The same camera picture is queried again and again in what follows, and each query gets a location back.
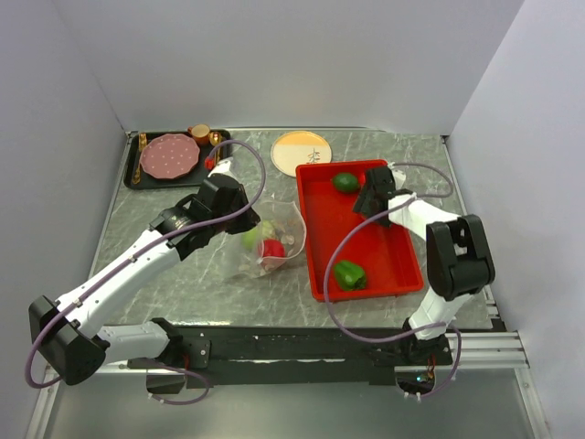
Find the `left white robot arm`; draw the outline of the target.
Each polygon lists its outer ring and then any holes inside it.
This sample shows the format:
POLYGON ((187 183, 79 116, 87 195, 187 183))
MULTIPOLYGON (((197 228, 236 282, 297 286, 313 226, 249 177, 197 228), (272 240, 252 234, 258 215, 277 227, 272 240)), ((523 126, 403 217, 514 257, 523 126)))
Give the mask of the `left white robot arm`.
POLYGON ((85 284, 55 301, 40 296, 29 306, 35 351, 68 385, 85 381, 104 364, 126 359, 152 359, 164 368, 183 365, 183 337, 165 319, 110 327, 110 315, 214 236, 242 233, 259 221, 237 179, 208 177, 196 194, 163 210, 131 248, 85 284))

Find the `red apple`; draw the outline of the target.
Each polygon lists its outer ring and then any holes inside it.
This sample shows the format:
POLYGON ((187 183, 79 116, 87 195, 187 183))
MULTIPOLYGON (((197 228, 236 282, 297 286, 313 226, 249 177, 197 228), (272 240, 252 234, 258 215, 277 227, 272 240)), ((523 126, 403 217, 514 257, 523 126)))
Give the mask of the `red apple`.
POLYGON ((286 252, 283 244, 275 239, 265 239, 258 246, 261 258, 284 258, 286 252))

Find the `black serving tray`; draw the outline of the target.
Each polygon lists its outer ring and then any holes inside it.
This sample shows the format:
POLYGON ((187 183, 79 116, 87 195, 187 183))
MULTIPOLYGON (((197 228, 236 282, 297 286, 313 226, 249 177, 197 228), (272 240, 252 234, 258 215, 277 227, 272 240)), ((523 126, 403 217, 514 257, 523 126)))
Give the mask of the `black serving tray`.
MULTIPOLYGON (((147 143, 151 142, 155 138, 162 136, 164 134, 185 134, 190 136, 188 131, 179 132, 179 131, 171 131, 169 133, 163 132, 146 132, 147 135, 147 143)), ((201 152, 199 156, 199 161, 196 167, 186 176, 180 177, 173 180, 162 180, 162 179, 155 179, 147 175, 141 168, 141 181, 138 185, 133 185, 131 180, 133 176, 133 171, 136 167, 136 155, 138 149, 138 132, 134 132, 129 137, 129 154, 128 160, 126 164, 125 176, 123 178, 124 185, 127 186, 129 189, 133 190, 144 190, 144 189, 159 189, 159 188, 173 188, 173 187, 199 187, 203 180, 207 177, 209 170, 206 168, 205 160, 207 156, 210 154, 213 146, 208 143, 207 145, 198 145, 201 152)))

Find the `green bell pepper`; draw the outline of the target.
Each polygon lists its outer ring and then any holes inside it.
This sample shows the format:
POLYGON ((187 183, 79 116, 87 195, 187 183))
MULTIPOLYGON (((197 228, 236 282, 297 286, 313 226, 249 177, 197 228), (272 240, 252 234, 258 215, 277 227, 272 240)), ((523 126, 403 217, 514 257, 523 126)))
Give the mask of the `green bell pepper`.
POLYGON ((362 290, 367 286, 367 274, 358 264, 342 260, 335 264, 334 278, 343 291, 362 290))

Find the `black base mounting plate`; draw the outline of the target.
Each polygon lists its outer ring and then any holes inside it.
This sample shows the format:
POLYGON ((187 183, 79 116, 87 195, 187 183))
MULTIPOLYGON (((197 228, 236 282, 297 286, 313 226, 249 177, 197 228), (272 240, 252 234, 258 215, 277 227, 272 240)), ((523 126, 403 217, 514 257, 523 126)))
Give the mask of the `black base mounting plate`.
POLYGON ((169 369, 190 389, 218 385, 366 382, 394 385, 395 369, 448 366, 446 336, 399 336, 367 343, 337 328, 173 326, 156 318, 139 326, 104 327, 107 363, 169 369))

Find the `gold spoon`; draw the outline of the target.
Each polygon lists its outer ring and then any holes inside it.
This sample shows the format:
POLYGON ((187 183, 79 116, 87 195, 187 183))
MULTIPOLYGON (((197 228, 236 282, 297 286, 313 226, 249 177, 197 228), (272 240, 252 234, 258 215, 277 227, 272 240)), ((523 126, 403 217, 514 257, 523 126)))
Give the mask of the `gold spoon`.
MULTIPOLYGON (((219 131, 213 131, 209 133, 209 143, 215 147, 216 145, 220 144, 223 142, 224 137, 222 135, 221 132, 219 131)), ((213 164, 216 165, 219 161, 221 160, 221 149, 218 148, 215 150, 215 154, 214 154, 214 158, 213 158, 213 164)))

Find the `orange cup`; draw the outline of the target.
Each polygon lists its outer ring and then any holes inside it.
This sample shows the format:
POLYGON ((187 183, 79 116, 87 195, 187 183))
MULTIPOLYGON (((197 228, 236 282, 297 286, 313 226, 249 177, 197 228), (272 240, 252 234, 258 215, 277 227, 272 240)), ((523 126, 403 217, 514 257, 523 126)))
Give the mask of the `orange cup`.
POLYGON ((198 145, 207 145, 209 143, 210 127, 204 123, 189 126, 187 128, 189 135, 198 145))

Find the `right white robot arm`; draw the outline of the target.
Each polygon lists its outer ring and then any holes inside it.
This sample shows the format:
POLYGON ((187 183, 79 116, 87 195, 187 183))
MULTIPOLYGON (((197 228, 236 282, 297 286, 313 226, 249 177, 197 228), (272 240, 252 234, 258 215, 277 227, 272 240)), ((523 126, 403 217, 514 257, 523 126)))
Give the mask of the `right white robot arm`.
POLYGON ((495 266, 481 219, 439 209, 414 192, 398 188, 392 170, 376 166, 365 172, 353 211, 389 227, 398 225, 424 239, 429 289, 406 321, 414 333, 399 345, 410 364, 432 352, 459 309, 495 279, 495 266))

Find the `red plastic bin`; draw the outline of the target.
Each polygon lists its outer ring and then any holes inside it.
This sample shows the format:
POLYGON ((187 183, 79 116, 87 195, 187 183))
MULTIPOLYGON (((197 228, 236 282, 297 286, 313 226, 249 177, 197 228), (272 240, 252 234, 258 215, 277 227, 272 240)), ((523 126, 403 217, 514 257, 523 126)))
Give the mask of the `red plastic bin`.
MULTIPOLYGON (((296 167, 300 210, 307 229, 305 252, 314 300, 324 300, 324 272, 334 250, 364 220, 353 211, 357 194, 337 191, 332 179, 346 172, 363 184, 368 169, 386 163, 383 159, 374 159, 296 167)), ((400 226, 367 225, 350 239, 335 260, 347 260, 362 267, 367 285, 361 290, 344 291, 335 278, 330 277, 328 293, 332 302, 405 295, 423 287, 410 234, 400 226)))

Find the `light green apple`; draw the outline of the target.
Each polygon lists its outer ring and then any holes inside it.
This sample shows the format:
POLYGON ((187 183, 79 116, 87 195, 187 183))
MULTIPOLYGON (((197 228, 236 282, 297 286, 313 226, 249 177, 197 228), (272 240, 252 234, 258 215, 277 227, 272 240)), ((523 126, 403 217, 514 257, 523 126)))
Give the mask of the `light green apple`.
POLYGON ((256 227, 241 235, 241 245, 247 251, 255 250, 264 240, 273 239, 275 228, 270 221, 262 220, 256 227))

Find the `beige round plate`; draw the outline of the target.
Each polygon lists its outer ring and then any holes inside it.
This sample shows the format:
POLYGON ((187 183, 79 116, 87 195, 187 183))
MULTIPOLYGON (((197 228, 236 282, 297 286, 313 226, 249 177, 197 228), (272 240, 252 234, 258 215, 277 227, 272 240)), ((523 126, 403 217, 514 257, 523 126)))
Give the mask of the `beige round plate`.
POLYGON ((298 166, 331 163, 332 159, 330 144, 321 135, 309 131, 285 133, 271 147, 271 161, 289 177, 296 177, 298 166))

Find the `pink dotted plate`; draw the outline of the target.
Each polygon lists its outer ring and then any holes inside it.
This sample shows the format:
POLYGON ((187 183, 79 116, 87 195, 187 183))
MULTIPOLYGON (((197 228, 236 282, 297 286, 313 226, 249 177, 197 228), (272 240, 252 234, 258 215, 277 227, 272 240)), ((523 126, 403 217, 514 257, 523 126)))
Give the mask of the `pink dotted plate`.
POLYGON ((140 156, 142 170, 155 179, 173 180, 189 174, 197 165, 200 148, 185 134, 164 134, 149 142, 140 156))

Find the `green lime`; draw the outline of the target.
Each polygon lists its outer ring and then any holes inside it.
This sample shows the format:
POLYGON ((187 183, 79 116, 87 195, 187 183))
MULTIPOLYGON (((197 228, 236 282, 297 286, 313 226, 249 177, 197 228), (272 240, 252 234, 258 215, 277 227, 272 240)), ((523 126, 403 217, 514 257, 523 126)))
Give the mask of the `green lime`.
POLYGON ((356 193, 360 190, 358 178, 351 173, 339 173, 332 178, 335 190, 344 194, 356 193))

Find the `gold fork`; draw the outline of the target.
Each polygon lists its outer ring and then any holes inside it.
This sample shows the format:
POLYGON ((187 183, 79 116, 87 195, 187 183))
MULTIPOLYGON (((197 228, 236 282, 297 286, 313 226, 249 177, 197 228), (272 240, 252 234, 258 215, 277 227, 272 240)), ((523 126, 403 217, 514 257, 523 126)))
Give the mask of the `gold fork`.
POLYGON ((136 155, 136 167, 133 171, 133 176, 132 176, 132 184, 133 185, 138 185, 141 181, 141 156, 142 156, 142 152, 143 150, 146 148, 147 146, 147 135, 146 133, 139 133, 138 136, 138 149, 137 149, 137 155, 136 155))

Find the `aluminium rail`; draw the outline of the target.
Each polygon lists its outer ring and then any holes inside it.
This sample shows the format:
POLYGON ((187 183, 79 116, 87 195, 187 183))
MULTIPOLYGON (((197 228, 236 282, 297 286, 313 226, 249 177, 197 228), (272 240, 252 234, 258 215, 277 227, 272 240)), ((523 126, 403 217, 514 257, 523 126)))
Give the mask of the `aluminium rail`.
POLYGON ((122 353, 110 359, 93 360, 83 354, 72 366, 56 366, 54 370, 72 383, 82 382, 102 369, 160 369, 164 364, 203 370, 218 362, 276 364, 369 360, 379 366, 422 368, 429 364, 450 366, 456 359, 469 369, 523 369, 528 366, 516 333, 457 335, 452 331, 435 341, 421 341, 408 351, 404 339, 386 345, 367 344, 329 329, 303 332, 212 327, 201 333, 187 331, 178 352, 170 359, 146 359, 122 353))

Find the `clear zip top bag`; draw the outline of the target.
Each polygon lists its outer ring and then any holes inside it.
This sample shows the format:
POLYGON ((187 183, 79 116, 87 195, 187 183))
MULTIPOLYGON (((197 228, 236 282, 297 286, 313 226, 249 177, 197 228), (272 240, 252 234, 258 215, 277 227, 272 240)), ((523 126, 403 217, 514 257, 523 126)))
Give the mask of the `clear zip top bag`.
POLYGON ((251 230, 233 235, 226 247, 226 275, 259 278, 298 256, 304 248, 307 229, 294 201, 261 199, 253 209, 260 222, 251 230))

